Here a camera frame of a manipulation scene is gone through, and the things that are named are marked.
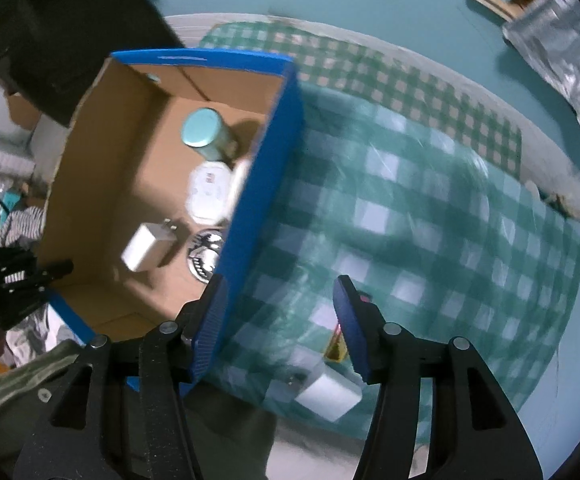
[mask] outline teal can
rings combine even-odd
[[[213,108],[199,108],[186,118],[181,140],[205,160],[231,162],[237,154],[237,142],[220,113]]]

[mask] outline blue cardboard box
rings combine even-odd
[[[230,315],[301,133],[295,65],[262,52],[115,52],[72,120],[38,250],[42,264],[73,260],[51,303],[84,342],[95,333],[113,340],[144,335],[205,287],[182,249],[146,272],[130,272],[120,259],[142,222],[175,219],[181,243],[205,227],[185,209],[187,179],[203,159],[180,138],[185,118],[201,107],[222,115],[241,155],[252,160],[217,266],[228,283]]]

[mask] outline green fabric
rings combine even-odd
[[[521,130],[516,124],[436,76],[381,52],[282,23],[262,22],[221,25],[199,46],[292,56],[301,70],[301,81],[361,97],[437,128],[497,168],[519,177]]]
[[[519,409],[553,356],[580,279],[580,237],[512,176],[445,134],[303,84],[305,131],[210,379],[279,415],[364,438],[377,387],[336,423],[294,397],[336,325],[348,274],[416,336],[465,336]],[[355,379],[351,362],[338,368]],[[429,431],[422,391],[419,441]]]

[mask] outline green checkered tablecloth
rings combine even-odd
[[[580,237],[512,176],[428,126],[302,84],[305,130],[209,380],[279,415],[364,438],[377,388],[336,423],[294,401],[337,324],[348,274],[418,337],[465,336],[519,409],[550,362],[580,280]],[[349,360],[337,369],[358,381]],[[420,442],[431,415],[422,389]]]
[[[221,25],[199,46],[292,56],[302,81],[361,97],[441,130],[497,168],[519,177],[521,130],[516,124],[436,76],[381,52],[278,22]]]

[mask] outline gingham tablecloth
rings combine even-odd
[[[418,337],[465,336],[519,409],[556,350],[580,279],[580,237],[512,176],[428,126],[303,84],[289,162],[209,380],[279,415],[364,438],[377,388],[336,423],[294,401],[323,360],[348,274]],[[352,380],[351,362],[337,369]],[[420,442],[431,415],[422,390]]]
[[[292,56],[302,81],[361,97],[441,130],[497,168],[519,177],[521,130],[516,124],[436,76],[381,52],[278,22],[221,25],[199,46]]]

